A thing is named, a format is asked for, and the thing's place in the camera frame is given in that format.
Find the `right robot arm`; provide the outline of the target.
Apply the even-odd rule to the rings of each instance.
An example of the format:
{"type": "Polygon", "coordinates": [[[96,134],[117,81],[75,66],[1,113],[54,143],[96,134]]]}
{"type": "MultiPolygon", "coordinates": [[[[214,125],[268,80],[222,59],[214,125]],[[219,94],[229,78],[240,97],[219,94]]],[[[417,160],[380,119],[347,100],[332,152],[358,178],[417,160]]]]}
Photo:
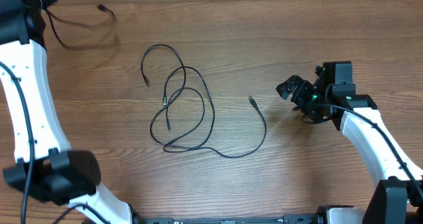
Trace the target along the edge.
{"type": "Polygon", "coordinates": [[[320,206],[314,214],[285,215],[284,223],[421,223],[422,169],[401,149],[368,94],[357,94],[352,63],[325,62],[314,83],[292,75],[276,87],[306,124],[333,122],[356,148],[375,191],[366,210],[320,206]]]}

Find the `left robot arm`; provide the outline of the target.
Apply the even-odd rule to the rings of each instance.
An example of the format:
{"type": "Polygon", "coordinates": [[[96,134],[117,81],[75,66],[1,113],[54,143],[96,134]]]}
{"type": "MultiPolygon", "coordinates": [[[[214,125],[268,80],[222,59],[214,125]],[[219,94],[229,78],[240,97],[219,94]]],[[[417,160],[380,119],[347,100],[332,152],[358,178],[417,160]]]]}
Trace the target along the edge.
{"type": "Polygon", "coordinates": [[[1,0],[1,82],[15,136],[6,183],[29,199],[64,205],[93,223],[137,223],[130,204],[101,181],[90,151],[74,150],[54,106],[42,13],[56,0],[1,0]]]}

